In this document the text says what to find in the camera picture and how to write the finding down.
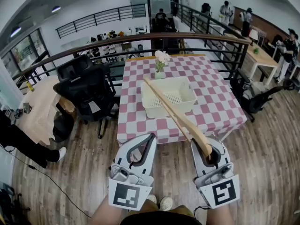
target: ceiling light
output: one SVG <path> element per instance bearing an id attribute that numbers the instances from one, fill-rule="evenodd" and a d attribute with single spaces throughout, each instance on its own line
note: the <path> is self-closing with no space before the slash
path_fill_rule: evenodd
<path id="1" fill-rule="evenodd" d="M 12 38 L 14 35 L 16 35 L 19 31 L 21 30 L 21 27 L 17 26 L 17 27 L 14 27 L 11 34 L 10 34 L 10 37 Z"/>
<path id="2" fill-rule="evenodd" d="M 55 6 L 53 9 L 52 9 L 52 12 L 55 13 L 56 11 L 60 10 L 61 7 L 60 6 Z"/>

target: white shoe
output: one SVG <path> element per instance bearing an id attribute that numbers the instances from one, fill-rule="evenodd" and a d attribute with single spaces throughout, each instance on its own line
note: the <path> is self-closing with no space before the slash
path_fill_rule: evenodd
<path id="1" fill-rule="evenodd" d="M 65 156 L 67 149 L 66 147 L 62 147 L 61 149 L 58 150 L 58 152 L 60 152 L 60 158 L 58 159 L 57 162 L 59 162 Z"/>
<path id="2" fill-rule="evenodd" d="M 153 194 L 148 195 L 147 199 L 149 199 L 150 201 L 153 201 L 155 204 L 158 203 L 158 200 L 156 199 L 155 195 L 153 195 Z"/>
<path id="3" fill-rule="evenodd" d="M 171 197 L 164 197 L 160 202 L 160 211 L 169 211 L 173 206 L 173 199 Z"/>

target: flower vase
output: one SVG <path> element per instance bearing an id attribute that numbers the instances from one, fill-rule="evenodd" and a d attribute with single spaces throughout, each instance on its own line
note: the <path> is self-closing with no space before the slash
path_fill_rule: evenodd
<path id="1" fill-rule="evenodd" d="M 164 78 L 165 77 L 165 74 L 164 73 L 162 73 L 162 72 L 155 72 L 155 75 L 154 75 L 154 78 L 155 79 L 162 79 L 162 78 Z"/>

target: wooden floor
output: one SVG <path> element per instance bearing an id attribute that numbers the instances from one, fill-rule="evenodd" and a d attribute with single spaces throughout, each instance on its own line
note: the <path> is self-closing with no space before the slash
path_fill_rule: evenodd
<path id="1" fill-rule="evenodd" d="M 239 225 L 292 225 L 297 218 L 293 212 L 300 209 L 300 94 L 275 94 L 255 119 L 224 142 L 241 183 L 241 199 L 231 205 L 233 218 Z M 17 153 L 21 160 L 51 176 L 90 216 L 107 193 L 105 171 L 118 150 L 117 122 L 109 122 L 102 140 L 97 139 L 97 126 L 77 120 L 65 142 L 66 156 L 45 170 Z M 168 195 L 175 205 L 184 204 L 191 210 L 199 205 L 200 194 L 192 182 L 196 173 L 186 142 L 159 145 L 153 173 L 158 200 Z M 83 225 L 88 221 L 47 177 L 17 160 L 13 187 L 31 208 L 28 216 L 33 225 Z"/>

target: wooden stick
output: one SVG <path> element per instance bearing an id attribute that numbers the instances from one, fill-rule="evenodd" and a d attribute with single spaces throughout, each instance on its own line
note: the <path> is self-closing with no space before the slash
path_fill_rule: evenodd
<path id="1" fill-rule="evenodd" d="M 189 133 L 193 136 L 193 138 L 200 146 L 200 149 L 202 150 L 204 155 L 208 157 L 212 153 L 212 148 L 209 145 L 209 142 L 206 136 L 202 133 L 202 131 L 199 130 L 197 126 L 193 124 L 190 120 L 188 120 L 186 116 L 182 114 L 177 108 L 175 108 L 173 104 L 164 96 L 161 90 L 156 85 L 154 85 L 148 77 L 145 77 L 144 81 L 148 84 L 153 93 L 163 104 L 164 108 L 170 114 L 178 128 L 186 137 L 186 139 L 190 142 L 190 139 L 188 138 L 187 134 L 183 131 L 182 127 L 185 127 L 189 131 Z"/>

